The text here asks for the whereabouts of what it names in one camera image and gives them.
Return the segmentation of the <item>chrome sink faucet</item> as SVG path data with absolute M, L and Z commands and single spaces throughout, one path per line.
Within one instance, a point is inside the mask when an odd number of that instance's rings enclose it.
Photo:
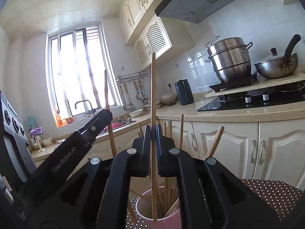
M 91 114 L 92 116 L 96 115 L 96 109 L 93 108 L 92 103 L 88 99 L 83 99 L 80 101 L 77 101 L 75 103 L 75 109 L 77 109 L 78 104 L 82 103 L 85 109 L 85 115 Z

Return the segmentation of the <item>red bowl in sink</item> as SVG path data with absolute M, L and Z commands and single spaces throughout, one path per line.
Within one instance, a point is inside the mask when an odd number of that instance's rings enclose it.
M 121 127 L 123 126 L 124 124 L 123 123 L 111 123 L 111 127 L 112 129 L 115 129 L 115 128 L 118 128 L 118 127 Z

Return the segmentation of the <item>pink cylindrical utensil holder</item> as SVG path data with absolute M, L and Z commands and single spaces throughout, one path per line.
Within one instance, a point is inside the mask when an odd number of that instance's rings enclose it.
M 140 223 L 147 225 L 148 228 L 182 228 L 180 208 L 167 217 L 163 215 L 163 208 L 157 204 L 157 221 L 153 221 L 152 210 L 152 190 L 149 189 L 142 194 L 143 198 L 138 198 L 135 204 L 136 213 L 140 216 Z

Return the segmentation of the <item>phone on stand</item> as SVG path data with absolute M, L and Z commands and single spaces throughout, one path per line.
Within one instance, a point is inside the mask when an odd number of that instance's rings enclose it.
M 45 151 L 45 149 L 42 148 L 40 141 L 38 139 L 38 136 L 42 134 L 43 134 L 43 129 L 41 126 L 30 129 L 30 136 L 34 140 L 35 145 L 39 147 L 38 153 Z

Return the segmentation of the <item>brown polka dot tablecloth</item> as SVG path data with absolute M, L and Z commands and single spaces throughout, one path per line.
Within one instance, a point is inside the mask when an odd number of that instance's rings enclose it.
M 286 219 L 299 203 L 304 202 L 304 191 L 282 181 L 259 179 L 241 179 L 241 181 L 277 213 L 280 221 Z M 125 227 L 151 228 L 136 212 L 138 199 L 139 197 L 131 199 L 132 208 L 136 213 L 136 221 L 133 221 L 130 212 L 127 212 Z

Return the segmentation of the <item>stack of white bowls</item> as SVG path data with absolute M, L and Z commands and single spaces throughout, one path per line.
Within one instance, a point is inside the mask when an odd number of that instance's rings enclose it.
M 172 93 L 165 94 L 165 95 L 161 96 L 162 104 L 166 104 L 166 105 L 175 102 L 176 99 L 177 99 L 177 96 L 175 94 L 172 94 Z

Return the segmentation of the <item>black electric kettle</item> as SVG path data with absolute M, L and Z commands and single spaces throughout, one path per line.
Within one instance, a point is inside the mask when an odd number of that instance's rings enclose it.
M 194 102 L 193 93 L 187 79 L 176 82 L 175 89 L 179 103 L 182 106 L 192 104 Z

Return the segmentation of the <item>black induction cooker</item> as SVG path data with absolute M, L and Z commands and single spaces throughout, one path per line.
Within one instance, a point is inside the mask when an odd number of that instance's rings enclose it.
M 211 88 L 215 92 L 220 92 L 221 90 L 229 90 L 232 88 L 250 86 L 251 82 L 257 78 L 257 73 L 258 72 L 256 71 L 247 76 L 243 76 L 226 82 L 221 82 L 219 84 L 211 85 L 209 86 L 209 88 Z

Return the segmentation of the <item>black gas cooktop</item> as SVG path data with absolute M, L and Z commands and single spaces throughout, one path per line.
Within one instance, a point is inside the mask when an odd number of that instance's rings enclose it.
M 221 95 L 197 109 L 198 112 L 238 110 L 277 106 L 304 101 L 304 81 Z

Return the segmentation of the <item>stainless steel steamer pot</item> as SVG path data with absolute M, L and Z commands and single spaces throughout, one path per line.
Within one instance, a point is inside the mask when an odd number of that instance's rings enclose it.
M 205 44 L 208 59 L 213 70 L 222 82 L 248 76 L 251 74 L 249 49 L 253 42 L 245 44 L 240 37 L 219 40 L 219 36 Z

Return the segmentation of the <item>stone board over cooktop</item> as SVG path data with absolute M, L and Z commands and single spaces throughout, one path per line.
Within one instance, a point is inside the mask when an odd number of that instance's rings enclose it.
M 300 82 L 300 81 L 304 81 L 304 80 L 305 80 L 304 71 L 296 71 L 289 76 L 281 77 L 278 79 L 266 79 L 264 77 L 258 77 L 257 79 L 255 79 L 251 82 L 250 86 L 243 86 L 243 87 L 223 90 L 223 91 L 219 91 L 219 92 L 211 91 L 211 92 L 205 94 L 205 97 L 209 98 L 209 97 L 216 97 L 216 96 L 221 96 L 221 95 L 247 92 L 247 91 L 252 91 L 252 90 L 260 90 L 263 88 L 285 85 L 285 84 Z

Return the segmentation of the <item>wall utensil rack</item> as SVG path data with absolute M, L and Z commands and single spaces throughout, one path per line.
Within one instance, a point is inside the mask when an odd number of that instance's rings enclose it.
M 131 74 L 125 74 L 122 76 L 117 76 L 115 80 L 117 84 L 123 84 L 123 83 L 131 83 L 133 81 L 137 81 L 141 79 L 145 80 L 145 78 L 148 76 L 149 74 L 147 71 L 140 71 Z

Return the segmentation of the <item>window with frame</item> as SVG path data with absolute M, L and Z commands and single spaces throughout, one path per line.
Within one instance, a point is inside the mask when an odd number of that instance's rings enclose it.
M 46 74 L 57 127 L 92 117 L 77 101 L 88 99 L 96 112 L 123 105 L 100 24 L 49 36 Z

